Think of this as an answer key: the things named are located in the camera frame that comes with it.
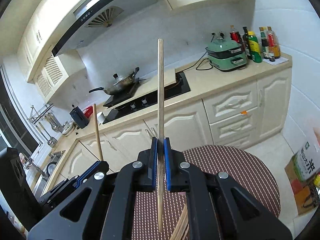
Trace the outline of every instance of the range hood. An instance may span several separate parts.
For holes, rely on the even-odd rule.
[[[112,30],[118,22],[156,2],[157,0],[86,0],[74,11],[76,21],[52,49],[53,56],[88,46],[102,33]]]

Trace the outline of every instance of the white cup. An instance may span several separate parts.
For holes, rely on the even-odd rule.
[[[104,120],[106,119],[106,117],[104,116],[103,112],[99,112],[97,113],[97,119],[99,124],[102,124],[104,122]]]

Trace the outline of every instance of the round table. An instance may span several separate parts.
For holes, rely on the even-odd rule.
[[[183,152],[187,162],[202,171],[217,174],[225,171],[259,200],[276,217],[280,214],[280,195],[275,178],[257,157],[243,150],[219,145],[206,145]],[[138,192],[132,239],[169,240],[186,203],[184,195],[164,192],[164,230],[157,226],[156,192]]]

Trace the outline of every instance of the stove knob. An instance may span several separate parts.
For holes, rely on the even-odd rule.
[[[134,102],[132,102],[131,105],[130,105],[130,107],[131,107],[132,109],[135,109],[135,108],[136,108],[136,104],[135,104]]]

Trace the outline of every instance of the lattice panel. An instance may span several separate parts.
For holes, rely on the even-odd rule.
[[[47,80],[44,78],[42,73],[40,73],[37,77],[37,85],[40,88],[44,97],[47,97],[51,92],[51,87],[49,86]]]
[[[45,63],[45,70],[47,71],[50,79],[52,80],[53,84],[56,85],[60,78],[62,78],[63,74],[58,67],[56,61],[54,60],[53,56],[50,56],[46,63]]]

